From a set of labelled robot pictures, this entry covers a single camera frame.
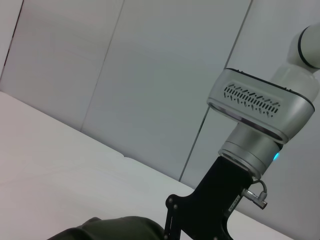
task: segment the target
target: white table surface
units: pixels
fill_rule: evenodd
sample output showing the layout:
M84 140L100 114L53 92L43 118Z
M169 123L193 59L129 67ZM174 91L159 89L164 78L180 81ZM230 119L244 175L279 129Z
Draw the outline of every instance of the white table surface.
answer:
M0 113L1 239L45 240L92 217L164 226L166 198L193 191L2 92ZM237 211L228 229L235 240L290 239Z

